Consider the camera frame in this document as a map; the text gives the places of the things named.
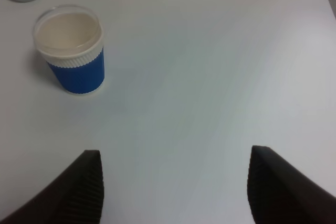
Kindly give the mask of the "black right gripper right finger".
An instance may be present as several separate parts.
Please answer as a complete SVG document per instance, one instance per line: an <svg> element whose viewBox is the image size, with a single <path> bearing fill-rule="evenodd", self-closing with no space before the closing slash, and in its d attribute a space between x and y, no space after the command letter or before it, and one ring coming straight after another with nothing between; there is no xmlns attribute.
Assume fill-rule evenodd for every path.
<svg viewBox="0 0 336 224"><path fill-rule="evenodd" d="M266 146L251 148L247 197L255 223L335 223L335 197Z"/></svg>

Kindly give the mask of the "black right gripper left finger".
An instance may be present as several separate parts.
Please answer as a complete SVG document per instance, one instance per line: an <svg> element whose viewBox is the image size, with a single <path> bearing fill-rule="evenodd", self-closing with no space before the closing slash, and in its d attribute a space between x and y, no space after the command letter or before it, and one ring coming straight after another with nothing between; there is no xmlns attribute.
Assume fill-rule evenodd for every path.
<svg viewBox="0 0 336 224"><path fill-rule="evenodd" d="M1 223L100 223L103 202L100 152L85 150L45 189Z"/></svg>

